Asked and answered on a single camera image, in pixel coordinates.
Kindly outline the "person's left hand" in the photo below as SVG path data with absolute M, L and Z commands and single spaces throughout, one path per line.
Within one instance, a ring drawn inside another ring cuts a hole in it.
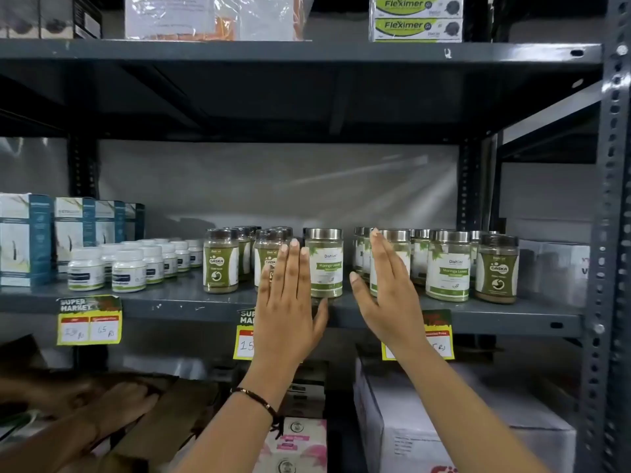
M 313 311 L 309 250 L 301 247 L 297 302 L 286 304 L 286 259 L 288 245 L 282 244 L 272 270 L 275 306 L 256 311 L 254 320 L 254 357 L 262 364 L 299 365 L 318 345 L 322 336 L 313 336 Z

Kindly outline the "person's right hand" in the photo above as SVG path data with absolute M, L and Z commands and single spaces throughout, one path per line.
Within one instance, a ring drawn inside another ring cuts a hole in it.
M 377 273 L 376 309 L 363 317 L 369 329 L 393 353 L 400 364 L 435 353 L 425 337 L 420 299 L 405 263 L 378 229 L 370 233 Z

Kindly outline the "person's left forearm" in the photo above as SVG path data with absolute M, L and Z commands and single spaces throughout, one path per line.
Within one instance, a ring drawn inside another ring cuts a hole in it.
M 297 366 L 252 362 L 174 473 L 252 473 Z

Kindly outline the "person's right forearm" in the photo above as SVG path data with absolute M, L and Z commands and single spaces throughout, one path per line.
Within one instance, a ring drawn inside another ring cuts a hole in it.
M 400 365 L 459 473 L 551 473 L 439 353 Z

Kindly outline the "silver-lid green label jar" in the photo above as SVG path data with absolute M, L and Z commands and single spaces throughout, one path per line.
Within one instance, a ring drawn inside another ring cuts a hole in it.
M 305 228 L 309 250 L 311 297 L 337 298 L 343 294 L 343 230 Z

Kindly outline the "cluster of dark-lid powder jars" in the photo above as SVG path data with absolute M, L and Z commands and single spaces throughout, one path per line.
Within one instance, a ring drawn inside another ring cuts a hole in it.
M 203 243 L 202 286 L 209 294 L 237 290 L 253 274 L 256 230 L 252 227 L 210 228 Z

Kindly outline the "yellow price tag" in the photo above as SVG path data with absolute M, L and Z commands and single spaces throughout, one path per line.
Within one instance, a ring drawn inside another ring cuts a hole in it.
M 254 356 L 255 308 L 238 310 L 238 324 L 235 333 L 233 359 L 250 361 Z
M 57 346 L 119 344 L 122 301 L 111 294 L 57 299 Z
M 439 355 L 447 360 L 455 359 L 451 310 L 423 310 L 425 337 Z

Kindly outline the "dark small carton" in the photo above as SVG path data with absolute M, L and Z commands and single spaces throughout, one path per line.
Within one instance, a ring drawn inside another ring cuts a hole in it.
M 286 417 L 323 419 L 326 405 L 326 374 L 300 370 L 291 382 L 280 406 Z

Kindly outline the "row of silver-lid powder jars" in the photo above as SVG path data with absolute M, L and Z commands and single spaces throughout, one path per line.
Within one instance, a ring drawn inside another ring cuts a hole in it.
M 369 258 L 367 293 L 377 300 L 381 274 L 423 286 L 428 297 L 463 303 L 469 299 L 472 252 L 469 233 L 454 230 L 364 228 Z

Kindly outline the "pink floral box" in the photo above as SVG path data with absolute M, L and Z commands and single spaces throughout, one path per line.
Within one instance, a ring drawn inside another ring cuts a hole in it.
M 327 421 L 285 417 L 273 426 L 256 463 L 257 473 L 327 473 Z

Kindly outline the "dark-lid green label jar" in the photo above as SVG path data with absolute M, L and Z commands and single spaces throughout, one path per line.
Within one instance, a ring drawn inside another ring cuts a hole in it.
M 500 233 L 479 236 L 475 296 L 485 302 L 514 304 L 517 299 L 519 239 Z

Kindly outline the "grey metal shelving rack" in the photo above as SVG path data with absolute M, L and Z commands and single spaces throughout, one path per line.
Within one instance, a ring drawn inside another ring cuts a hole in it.
M 494 221 L 501 128 L 601 81 L 586 307 L 534 297 L 450 310 L 456 334 L 580 339 L 575 473 L 631 473 L 631 0 L 601 44 L 0 39 L 0 139 L 67 141 L 96 195 L 100 141 L 458 147 L 459 228 Z

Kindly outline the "plastic-wrapped package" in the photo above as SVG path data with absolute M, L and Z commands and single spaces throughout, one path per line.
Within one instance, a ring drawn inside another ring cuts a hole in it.
M 301 41 L 314 0 L 125 0 L 126 39 Z

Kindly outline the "green and white flat box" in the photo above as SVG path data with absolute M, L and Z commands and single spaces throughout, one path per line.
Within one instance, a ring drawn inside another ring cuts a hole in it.
M 375 18 L 463 19 L 464 0 L 371 0 Z
M 460 43 L 462 18 L 376 18 L 369 35 L 374 42 Z

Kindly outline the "dark product box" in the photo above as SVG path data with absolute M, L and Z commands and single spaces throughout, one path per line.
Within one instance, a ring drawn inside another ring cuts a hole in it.
M 40 0 L 0 0 L 0 38 L 39 39 Z
M 102 14 L 90 0 L 39 0 L 41 39 L 102 39 Z

